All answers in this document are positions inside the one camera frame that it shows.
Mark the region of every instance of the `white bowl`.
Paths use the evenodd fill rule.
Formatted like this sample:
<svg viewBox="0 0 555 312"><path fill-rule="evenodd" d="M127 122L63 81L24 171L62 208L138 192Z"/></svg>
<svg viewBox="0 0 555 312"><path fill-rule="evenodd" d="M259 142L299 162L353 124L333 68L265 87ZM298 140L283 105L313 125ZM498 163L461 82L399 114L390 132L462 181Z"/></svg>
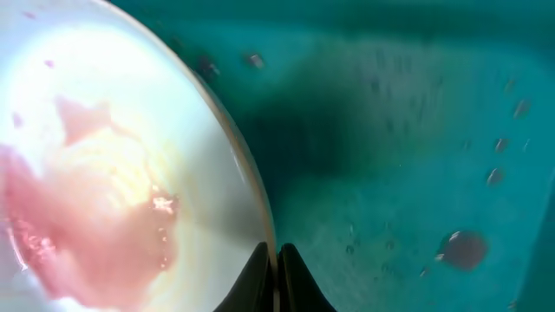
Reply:
<svg viewBox="0 0 555 312"><path fill-rule="evenodd" d="M0 145L2 311L212 311L257 243L276 249L264 187L229 116L110 3L0 0ZM153 193L175 201L153 212L140 205ZM122 225L142 210L151 217L140 227ZM167 236L142 230L162 225ZM111 243L121 228L128 240ZM118 289L145 263L159 269L137 280L142 291Z"/></svg>

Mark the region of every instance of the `black object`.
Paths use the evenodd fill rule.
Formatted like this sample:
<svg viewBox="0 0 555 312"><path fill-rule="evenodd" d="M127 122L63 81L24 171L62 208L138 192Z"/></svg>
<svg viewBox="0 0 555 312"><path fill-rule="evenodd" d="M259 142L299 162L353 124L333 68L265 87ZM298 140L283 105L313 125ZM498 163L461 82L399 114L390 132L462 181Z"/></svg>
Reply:
<svg viewBox="0 0 555 312"><path fill-rule="evenodd" d="M272 312L274 285L268 245L260 243L215 312ZM282 312L336 311L293 244L285 244L279 252L277 287Z"/></svg>

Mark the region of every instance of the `teal surface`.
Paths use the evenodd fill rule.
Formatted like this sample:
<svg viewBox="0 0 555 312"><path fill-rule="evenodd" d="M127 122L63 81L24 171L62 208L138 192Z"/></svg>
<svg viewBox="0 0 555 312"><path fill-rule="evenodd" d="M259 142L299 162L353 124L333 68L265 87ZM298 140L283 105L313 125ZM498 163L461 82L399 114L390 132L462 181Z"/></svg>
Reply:
<svg viewBox="0 0 555 312"><path fill-rule="evenodd" d="M555 311L555 4L116 4L213 62L278 242L339 311ZM472 272L434 260L460 230L489 245Z"/></svg>

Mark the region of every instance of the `pink liquid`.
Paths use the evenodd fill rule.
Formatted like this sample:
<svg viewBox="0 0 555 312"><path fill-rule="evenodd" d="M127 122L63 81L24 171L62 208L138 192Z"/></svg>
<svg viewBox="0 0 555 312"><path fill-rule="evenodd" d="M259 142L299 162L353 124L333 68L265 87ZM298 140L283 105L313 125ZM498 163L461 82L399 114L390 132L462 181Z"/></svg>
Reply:
<svg viewBox="0 0 555 312"><path fill-rule="evenodd" d="M71 101L58 108L67 145L112 126L107 111ZM90 308L135 310L153 279L175 264L178 203L166 192L152 192L124 218L104 224L94 213L83 213L94 211L95 203L77 195L82 185L64 190L38 179L7 146L0 146L0 168L5 181L0 199L18 251L51 299L72 297Z"/></svg>

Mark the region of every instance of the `bowl rim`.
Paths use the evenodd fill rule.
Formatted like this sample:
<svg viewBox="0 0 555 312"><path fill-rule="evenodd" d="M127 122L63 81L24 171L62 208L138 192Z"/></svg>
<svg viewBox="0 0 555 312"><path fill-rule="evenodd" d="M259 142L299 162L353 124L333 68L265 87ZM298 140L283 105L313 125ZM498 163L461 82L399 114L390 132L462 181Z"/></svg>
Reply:
<svg viewBox="0 0 555 312"><path fill-rule="evenodd" d="M219 101L215 98L212 90L201 81L201 79L175 54L167 45L157 37L152 30L146 25L139 22L133 16L129 15L126 11L120 9L115 4L105 0L88 0L96 5L107 8L113 14L117 15L125 22L129 23L140 33L142 33L151 43L155 44L156 48L168 56L170 61L180 72L189 80L196 91L199 93L204 103L210 108L212 114L219 123L219 126L224 130L226 138L229 140L233 152L237 160L245 171L246 178L249 185L253 190L253 195L258 206L258 210L263 219L264 232L267 239L268 250L270 250L270 265L272 275L274 276L274 283L278 280L278 255L276 253L276 235L274 231L273 218L271 215L270 202L264 183L258 171L254 158L251 155L249 147L246 145L245 139L241 132L238 130L232 117L227 113L223 105L219 105Z"/></svg>

